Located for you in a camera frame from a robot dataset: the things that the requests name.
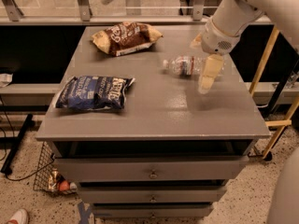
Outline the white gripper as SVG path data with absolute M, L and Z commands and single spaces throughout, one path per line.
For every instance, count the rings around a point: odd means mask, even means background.
M 206 58 L 198 79 L 198 91 L 201 94 L 209 92 L 220 73 L 224 65 L 221 55 L 230 53 L 239 40 L 240 35 L 227 35 L 216 27 L 212 19 L 206 22 L 205 31 L 193 39 L 190 44 L 192 49 L 202 47 L 204 52 L 211 54 Z

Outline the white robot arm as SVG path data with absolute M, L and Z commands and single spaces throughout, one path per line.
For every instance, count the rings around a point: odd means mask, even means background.
M 262 15 L 299 50 L 299 0 L 222 0 L 199 35 L 202 51 L 229 53 L 245 28 Z M 266 224 L 299 224 L 299 148 L 285 161 L 278 177 Z

